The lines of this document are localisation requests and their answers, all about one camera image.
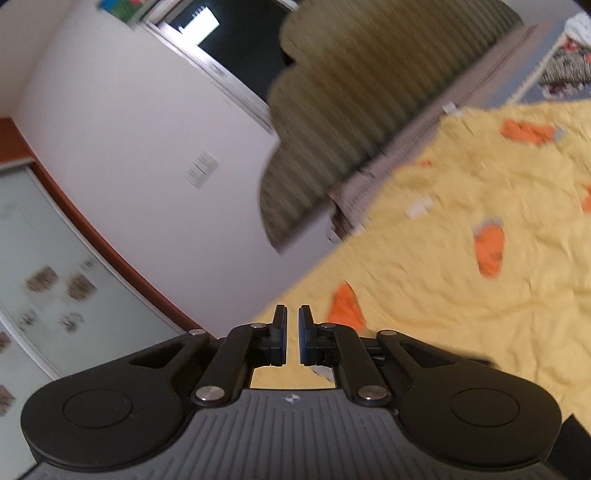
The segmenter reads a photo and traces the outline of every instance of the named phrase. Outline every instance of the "gray ribbed gripper base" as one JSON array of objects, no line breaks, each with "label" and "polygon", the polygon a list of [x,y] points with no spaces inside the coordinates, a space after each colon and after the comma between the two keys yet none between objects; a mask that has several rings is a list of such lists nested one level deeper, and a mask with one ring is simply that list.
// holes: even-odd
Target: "gray ribbed gripper base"
[{"label": "gray ribbed gripper base", "polygon": [[341,390],[244,390],[200,410],[168,450],[116,472],[75,473],[45,463],[26,480],[558,480],[543,464],[510,472],[462,470],[429,457],[382,408]]}]

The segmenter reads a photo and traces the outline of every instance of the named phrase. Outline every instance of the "window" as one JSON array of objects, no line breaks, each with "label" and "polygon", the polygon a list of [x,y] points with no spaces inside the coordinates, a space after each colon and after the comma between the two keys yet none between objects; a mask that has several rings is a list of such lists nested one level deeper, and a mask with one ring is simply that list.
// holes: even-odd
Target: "window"
[{"label": "window", "polygon": [[279,30],[296,7],[293,0],[161,0],[147,20],[270,130],[267,93],[288,61]]}]

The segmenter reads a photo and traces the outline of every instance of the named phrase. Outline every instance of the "window frame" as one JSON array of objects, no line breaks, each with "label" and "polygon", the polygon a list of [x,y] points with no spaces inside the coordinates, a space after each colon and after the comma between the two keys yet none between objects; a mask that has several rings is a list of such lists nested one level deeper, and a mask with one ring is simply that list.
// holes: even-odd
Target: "window frame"
[{"label": "window frame", "polygon": [[[160,0],[156,2],[143,18],[144,28],[200,70],[224,95],[244,110],[268,133],[273,133],[274,129],[271,124],[271,115],[267,103],[226,67],[199,48],[198,45],[186,39],[181,32],[166,22],[167,19],[180,14],[190,5],[191,1],[193,0]],[[297,3],[294,0],[275,1],[288,11],[297,9]]]}]

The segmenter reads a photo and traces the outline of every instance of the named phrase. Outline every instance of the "small logo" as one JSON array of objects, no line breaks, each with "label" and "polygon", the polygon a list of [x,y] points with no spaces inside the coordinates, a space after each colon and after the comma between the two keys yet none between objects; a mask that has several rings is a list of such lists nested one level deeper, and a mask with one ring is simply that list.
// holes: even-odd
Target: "small logo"
[{"label": "small logo", "polygon": [[301,400],[301,397],[299,395],[292,393],[291,395],[284,397],[284,400],[288,401],[293,405],[294,403],[299,402]]}]

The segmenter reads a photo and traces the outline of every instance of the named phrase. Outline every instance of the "white pillowcase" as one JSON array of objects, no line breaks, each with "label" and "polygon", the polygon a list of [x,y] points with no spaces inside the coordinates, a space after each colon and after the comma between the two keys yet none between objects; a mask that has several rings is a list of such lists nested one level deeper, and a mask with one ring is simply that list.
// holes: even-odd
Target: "white pillowcase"
[{"label": "white pillowcase", "polygon": [[564,32],[576,43],[591,48],[591,18],[581,12],[566,21]]}]

